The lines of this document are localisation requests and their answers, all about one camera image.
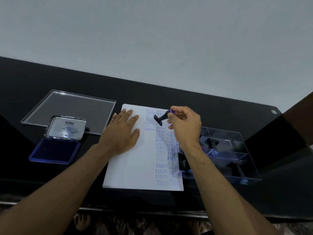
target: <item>dark furniture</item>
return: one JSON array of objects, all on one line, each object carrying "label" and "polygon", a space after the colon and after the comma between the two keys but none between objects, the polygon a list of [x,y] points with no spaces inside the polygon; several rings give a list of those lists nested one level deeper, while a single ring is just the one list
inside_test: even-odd
[{"label": "dark furniture", "polygon": [[[16,203],[66,168],[28,161],[27,157],[43,137],[45,128],[20,123],[51,89],[116,100],[114,112],[119,112],[123,103],[162,109],[168,109],[171,105],[187,105],[201,115],[203,126],[240,132],[244,140],[280,116],[280,111],[273,106],[0,58],[2,205]],[[146,97],[152,93],[160,97]],[[75,160],[98,139],[97,135],[85,134]],[[255,151],[256,148],[251,147],[256,146],[250,146],[251,151]],[[313,218],[312,203],[309,203],[311,190],[307,184],[313,178],[313,160],[309,157],[312,152],[302,147],[297,153],[299,157],[293,156],[297,160],[291,160],[296,164],[276,166],[277,169],[261,175],[262,182],[251,186],[236,185],[235,188],[265,216]],[[81,209],[116,211],[128,207],[140,212],[158,211],[205,217],[204,206],[193,180],[184,180],[183,192],[104,189],[105,170],[92,185]]]}]

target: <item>stack of paper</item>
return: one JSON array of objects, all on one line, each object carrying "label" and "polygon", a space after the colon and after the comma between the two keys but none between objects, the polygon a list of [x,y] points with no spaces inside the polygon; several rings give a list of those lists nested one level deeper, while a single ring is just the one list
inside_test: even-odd
[{"label": "stack of paper", "polygon": [[139,115],[133,131],[140,129],[136,146],[117,155],[108,164],[103,187],[123,189],[155,189],[183,191],[180,173],[173,176],[173,147],[176,139],[169,124],[160,126],[153,118],[162,116],[167,110],[124,104],[122,108],[133,109],[131,115]]}]

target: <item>person's left hand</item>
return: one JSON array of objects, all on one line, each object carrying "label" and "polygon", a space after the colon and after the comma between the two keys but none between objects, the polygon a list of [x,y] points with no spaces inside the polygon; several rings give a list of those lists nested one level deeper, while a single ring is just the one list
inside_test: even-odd
[{"label": "person's left hand", "polygon": [[135,115],[128,120],[132,113],[133,110],[126,112],[125,108],[118,115],[114,113],[96,145],[100,153],[103,152],[106,156],[113,157],[127,152],[136,145],[140,130],[136,129],[133,134],[131,134],[131,130],[139,115]]}]

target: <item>clear plastic tray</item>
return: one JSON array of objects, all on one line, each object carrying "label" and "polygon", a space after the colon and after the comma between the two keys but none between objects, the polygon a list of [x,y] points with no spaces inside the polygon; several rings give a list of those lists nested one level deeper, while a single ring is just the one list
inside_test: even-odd
[{"label": "clear plastic tray", "polygon": [[[194,179],[184,152],[174,135],[172,138],[173,176]],[[261,181],[239,132],[201,127],[199,144],[216,168],[233,184],[248,185]]]},{"label": "clear plastic tray", "polygon": [[116,101],[51,90],[21,121],[23,124],[47,127],[52,116],[87,120],[86,132],[101,135]]}]

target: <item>white wall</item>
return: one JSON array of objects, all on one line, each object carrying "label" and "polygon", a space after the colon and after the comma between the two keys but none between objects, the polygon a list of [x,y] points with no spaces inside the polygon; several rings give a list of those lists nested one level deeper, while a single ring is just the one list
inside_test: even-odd
[{"label": "white wall", "polygon": [[0,0],[0,55],[284,112],[313,91],[313,0]]}]

